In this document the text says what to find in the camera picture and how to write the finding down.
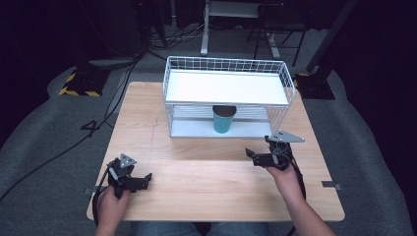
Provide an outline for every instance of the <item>wooden table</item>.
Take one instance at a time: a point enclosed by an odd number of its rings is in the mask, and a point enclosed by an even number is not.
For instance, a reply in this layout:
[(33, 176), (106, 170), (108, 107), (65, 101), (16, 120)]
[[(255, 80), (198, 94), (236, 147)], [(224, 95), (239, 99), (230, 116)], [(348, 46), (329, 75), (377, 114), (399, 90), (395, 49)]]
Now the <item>wooden table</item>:
[[(323, 187), (322, 181), (331, 177), (298, 93), (281, 129), (306, 140), (291, 146), (304, 175), (308, 203), (323, 220), (342, 220), (336, 189)], [(153, 174), (147, 190), (132, 194), (125, 220), (291, 220), (272, 177), (253, 165), (245, 148), (268, 152), (264, 139), (171, 139), (162, 84), (133, 82), (97, 184), (106, 164), (123, 152), (138, 161), (133, 177)], [(88, 217), (92, 219), (90, 205)]]

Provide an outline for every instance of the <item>metal bracket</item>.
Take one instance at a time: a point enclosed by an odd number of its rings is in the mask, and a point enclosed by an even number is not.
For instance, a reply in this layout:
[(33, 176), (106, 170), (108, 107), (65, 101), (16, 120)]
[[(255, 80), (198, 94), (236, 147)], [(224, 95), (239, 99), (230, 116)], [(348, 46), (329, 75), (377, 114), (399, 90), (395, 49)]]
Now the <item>metal bracket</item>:
[(304, 138), (292, 135), (286, 131), (278, 130), (273, 135), (268, 138), (270, 141), (280, 142), (280, 143), (304, 143)]
[(126, 168), (131, 165), (136, 164), (137, 161), (129, 157), (128, 155), (121, 153), (120, 154), (120, 168)]
[(118, 181), (119, 180), (119, 176), (117, 176), (116, 171), (114, 171), (114, 169), (112, 167), (108, 168), (108, 172), (110, 172), (111, 176), (113, 176), (113, 179)]

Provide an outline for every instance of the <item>electrical cord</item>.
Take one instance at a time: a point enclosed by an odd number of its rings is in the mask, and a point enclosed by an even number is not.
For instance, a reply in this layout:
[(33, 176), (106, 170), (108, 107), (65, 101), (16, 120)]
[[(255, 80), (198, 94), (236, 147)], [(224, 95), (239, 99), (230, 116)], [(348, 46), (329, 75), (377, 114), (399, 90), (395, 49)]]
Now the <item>electrical cord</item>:
[(175, 46), (177, 46), (178, 44), (180, 44), (181, 42), (188, 42), (191, 41), (197, 37), (203, 36), (202, 33), (196, 34), (194, 35), (197, 31), (199, 31), (201, 28), (203, 28), (205, 26), (205, 24), (201, 24), (199, 25), (197, 28), (195, 29), (190, 29), (187, 32), (185, 32), (182, 29), (182, 32), (178, 35), (175, 35), (175, 33), (178, 31), (176, 30), (174, 33), (172, 33), (170, 36), (168, 36), (166, 39), (168, 39), (168, 43), (167, 46), (160, 46), (160, 45), (153, 45), (154, 42), (160, 42), (159, 39), (151, 39), (149, 41), (150, 44), (150, 48), (153, 50), (164, 50), (164, 49), (172, 49)]
[(105, 70), (105, 71), (112, 71), (112, 70), (118, 70), (118, 69), (122, 69), (128, 66), (131, 66), (133, 63), (135, 63), (135, 60), (137, 58), (136, 57), (132, 57), (131, 60), (127, 61), (127, 62), (121, 62), (121, 63), (116, 63), (116, 64), (110, 64), (110, 65), (93, 65), (91, 64), (91, 61), (89, 61), (89, 63), (98, 70)]
[(149, 49), (148, 49), (148, 53), (150, 53), (150, 55), (152, 55), (152, 56), (154, 56), (154, 57), (156, 57), (156, 58), (159, 58), (159, 59), (161, 59), (161, 60), (163, 60), (163, 61), (167, 61), (167, 60), (168, 60), (168, 59), (166, 59), (166, 58), (164, 58), (164, 57), (162, 57), (162, 56), (160, 56), (160, 55), (158, 55), (158, 54), (156, 54), (156, 53), (154, 53), (154, 52), (150, 51)]
[[(128, 81), (129, 81), (129, 78), (130, 78), (130, 74), (132, 73), (132, 70), (133, 70), (133, 68), (134, 68), (135, 66), (134, 65), (132, 65), (131, 67), (129, 67), (128, 68), (128, 70), (126, 71), (126, 73), (125, 73), (125, 80), (120, 84), (120, 86), (118, 86), (117, 87), (117, 90), (116, 90), (116, 92), (114, 92), (114, 94), (113, 94), (113, 97), (111, 98), (111, 100), (113, 100), (114, 99), (114, 97), (116, 96), (116, 94), (117, 94), (117, 92), (119, 91), (119, 89), (123, 86), (123, 85), (125, 85), (124, 86), (124, 90), (121, 92), (121, 94), (120, 94), (120, 96), (119, 96), (119, 99), (118, 99), (118, 101), (117, 101), (117, 103), (116, 103), (116, 106), (115, 107), (117, 107), (118, 106), (118, 104), (120, 103), (120, 101), (121, 101), (121, 99), (122, 99), (122, 97), (123, 97), (123, 94), (125, 93), (125, 90), (126, 90), (126, 84), (128, 83)], [(110, 103), (108, 103), (108, 105), (107, 105), (107, 108), (106, 108), (106, 111), (105, 111), (105, 114), (104, 114), (104, 120), (105, 120), (105, 123), (110, 127), (110, 128), (112, 128), (112, 129), (114, 129), (114, 126), (113, 125), (110, 125), (109, 123), (108, 123), (108, 121), (107, 121), (107, 119), (105, 119), (105, 117), (107, 117), (107, 114), (108, 114), (108, 110), (109, 110), (109, 108), (110, 108), (110, 105), (111, 105), (111, 102)]]
[[(135, 61), (135, 63), (133, 64), (133, 66), (130, 67), (129, 69), (129, 74), (127, 76), (127, 80), (129, 79), (130, 75), (132, 74), (133, 68), (135, 68), (135, 66), (138, 64), (140, 58), (138, 58), (138, 60)], [(124, 85), (124, 90), (126, 90), (127, 87), (127, 80), (126, 83)], [(18, 181), (16, 181), (11, 187), (9, 187), (9, 189), (0, 197), (0, 204), (2, 203), (2, 201), (6, 198), (6, 196), (8, 196), (10, 194), (10, 192), (12, 192), (13, 189), (15, 189), (22, 181), (24, 181), (25, 179), (27, 179), (29, 176), (31, 176), (31, 174), (33, 174), (34, 172), (36, 172), (37, 170), (39, 170), (40, 168), (42, 168), (43, 166), (45, 166), (46, 164), (52, 162), (53, 160), (61, 157), (62, 155), (66, 154), (67, 152), (69, 152), (70, 150), (74, 149), (75, 147), (77, 147), (78, 145), (80, 145), (82, 142), (84, 142), (86, 139), (88, 139), (89, 137), (91, 137), (91, 135), (99, 130), (99, 128), (108, 120), (108, 118), (114, 113), (114, 111), (116, 110), (116, 107), (119, 105), (120, 101), (122, 99), (122, 96), (119, 97), (116, 105), (113, 107), (113, 109), (110, 111), (110, 113), (108, 115), (106, 115), (103, 119), (103, 121), (101, 121), (101, 123), (98, 124), (98, 126), (96, 126), (95, 128), (93, 128), (87, 135), (85, 135), (82, 139), (80, 139), (79, 141), (77, 141), (75, 144), (73, 144), (72, 146), (68, 147), (67, 149), (65, 149), (64, 151), (60, 152), (59, 154), (53, 156), (52, 158), (46, 160), (45, 162), (43, 162), (42, 164), (38, 165), (35, 169), (33, 169), (32, 171), (30, 171), (29, 173), (27, 173), (26, 175), (24, 175), (23, 177), (21, 177)]]

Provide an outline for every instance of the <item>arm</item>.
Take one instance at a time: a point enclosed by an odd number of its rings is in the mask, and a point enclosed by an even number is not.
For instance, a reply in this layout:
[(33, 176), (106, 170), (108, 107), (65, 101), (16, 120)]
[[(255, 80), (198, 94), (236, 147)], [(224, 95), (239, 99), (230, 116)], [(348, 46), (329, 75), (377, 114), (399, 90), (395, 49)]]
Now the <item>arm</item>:
[(275, 180), (278, 191), (284, 197), (292, 222), (300, 235), (335, 235), (319, 215), (307, 204), (301, 193), (294, 168), (284, 171), (267, 167)]
[(113, 236), (120, 220), (125, 214), (130, 199), (130, 191), (125, 190), (119, 200), (114, 195), (113, 186), (107, 189), (98, 198), (98, 226), (94, 236)]

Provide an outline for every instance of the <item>white wire basket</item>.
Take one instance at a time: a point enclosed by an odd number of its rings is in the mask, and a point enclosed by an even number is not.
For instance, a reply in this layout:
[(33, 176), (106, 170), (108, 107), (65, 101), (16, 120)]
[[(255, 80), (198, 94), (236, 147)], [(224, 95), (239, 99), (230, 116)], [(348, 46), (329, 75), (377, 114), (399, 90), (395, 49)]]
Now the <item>white wire basket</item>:
[[(294, 94), (282, 61), (171, 56), (165, 67), (171, 137), (263, 138), (279, 129)], [(213, 105), (237, 107), (225, 134), (213, 128)]]

